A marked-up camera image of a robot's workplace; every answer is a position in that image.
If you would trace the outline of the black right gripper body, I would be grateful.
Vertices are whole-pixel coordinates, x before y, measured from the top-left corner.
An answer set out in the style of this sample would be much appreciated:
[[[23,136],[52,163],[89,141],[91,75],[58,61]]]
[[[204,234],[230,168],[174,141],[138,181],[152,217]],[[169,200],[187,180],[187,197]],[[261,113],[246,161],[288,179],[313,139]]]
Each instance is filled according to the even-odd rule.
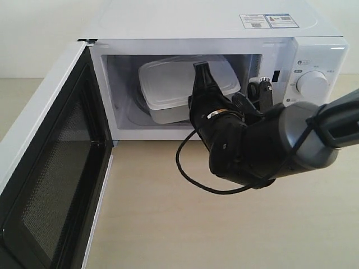
[[[204,98],[188,97],[190,123],[193,131],[187,140],[198,135],[210,151],[218,140],[239,141],[242,129],[265,118],[254,106],[253,112],[241,112],[232,103],[232,98],[209,96]]]

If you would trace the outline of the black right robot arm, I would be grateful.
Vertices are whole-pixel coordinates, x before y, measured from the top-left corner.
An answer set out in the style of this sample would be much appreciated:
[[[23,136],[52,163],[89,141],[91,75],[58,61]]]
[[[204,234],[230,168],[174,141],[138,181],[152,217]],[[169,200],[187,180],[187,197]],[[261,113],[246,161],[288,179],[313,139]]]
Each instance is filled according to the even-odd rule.
[[[358,144],[358,91],[331,103],[257,105],[224,96],[207,62],[194,64],[190,122],[209,152],[212,174],[258,189],[277,178],[322,169]]]

